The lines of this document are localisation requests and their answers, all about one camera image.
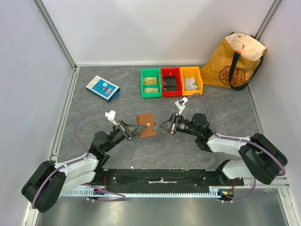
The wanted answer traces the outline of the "brown leather card holder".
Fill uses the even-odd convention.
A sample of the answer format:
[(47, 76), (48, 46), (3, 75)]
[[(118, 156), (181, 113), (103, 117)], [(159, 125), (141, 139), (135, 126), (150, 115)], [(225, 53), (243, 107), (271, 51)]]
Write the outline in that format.
[(156, 124), (152, 113), (137, 115), (136, 120), (138, 125), (146, 127), (146, 129), (139, 134), (140, 138), (149, 138), (156, 136), (157, 133), (153, 129)]

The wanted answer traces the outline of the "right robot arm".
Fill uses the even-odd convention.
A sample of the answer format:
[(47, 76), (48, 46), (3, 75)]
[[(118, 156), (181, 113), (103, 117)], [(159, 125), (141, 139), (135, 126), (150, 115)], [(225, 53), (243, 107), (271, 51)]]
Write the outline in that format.
[(173, 113), (170, 118), (153, 128), (157, 132), (174, 135), (177, 132), (196, 137), (197, 147), (210, 153), (226, 153), (239, 160), (226, 160), (215, 174), (216, 182), (227, 185), (232, 179), (253, 177), (269, 185), (284, 171), (287, 158), (263, 135), (251, 137), (227, 137), (213, 133), (210, 123), (202, 113), (196, 113), (191, 120)]

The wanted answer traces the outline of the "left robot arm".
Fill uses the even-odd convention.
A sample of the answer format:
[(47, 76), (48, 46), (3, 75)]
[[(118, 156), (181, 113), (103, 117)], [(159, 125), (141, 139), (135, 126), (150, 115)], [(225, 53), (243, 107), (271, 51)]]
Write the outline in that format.
[(82, 156), (58, 164), (42, 162), (23, 186), (21, 194), (32, 204), (32, 208), (43, 213), (67, 191), (89, 182), (100, 184), (103, 181), (103, 165), (109, 159), (107, 153), (121, 141), (132, 140), (146, 128), (118, 121), (110, 134), (96, 132), (90, 148)]

